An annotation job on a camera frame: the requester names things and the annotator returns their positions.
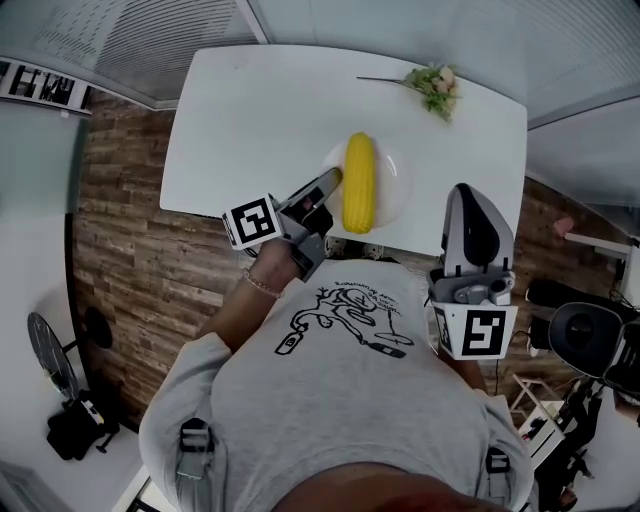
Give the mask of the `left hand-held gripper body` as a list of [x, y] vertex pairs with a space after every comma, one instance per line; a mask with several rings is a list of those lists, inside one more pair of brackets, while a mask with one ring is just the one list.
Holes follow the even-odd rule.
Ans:
[[333, 216], [320, 195], [303, 195], [278, 203], [265, 195], [222, 216], [234, 250], [248, 251], [273, 239], [288, 243], [291, 258], [307, 281], [325, 260], [324, 239]]

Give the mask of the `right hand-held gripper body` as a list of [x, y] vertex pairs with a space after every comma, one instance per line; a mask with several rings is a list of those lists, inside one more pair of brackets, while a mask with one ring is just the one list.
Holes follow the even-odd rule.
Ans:
[[499, 360], [506, 356], [518, 307], [512, 304], [511, 271], [428, 277], [429, 298], [440, 347], [455, 360]]

